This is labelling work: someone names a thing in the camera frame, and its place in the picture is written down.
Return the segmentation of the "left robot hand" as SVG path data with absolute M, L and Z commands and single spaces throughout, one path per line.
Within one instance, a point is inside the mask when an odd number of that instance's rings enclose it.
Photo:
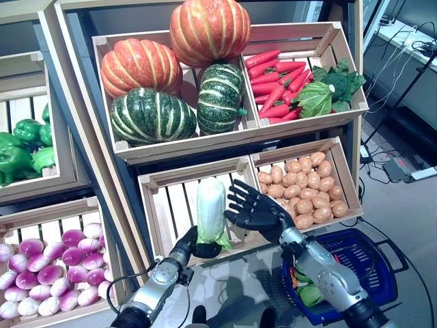
M 221 253 L 221 245 L 216 242 L 198 243 L 197 237 L 197 226 L 194 225 L 177 241 L 171 250 L 169 257 L 175 260 L 180 268 L 184 268 L 188 264 L 191 256 L 201 259 L 212 259 Z

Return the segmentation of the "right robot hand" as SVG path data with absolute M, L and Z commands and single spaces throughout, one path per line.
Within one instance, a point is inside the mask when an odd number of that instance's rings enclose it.
M 226 219 L 245 230 L 258 231 L 267 241 L 279 245 L 279 237 L 288 228 L 295 229 L 288 211 L 271 197 L 245 182 L 234 179 L 227 194 Z

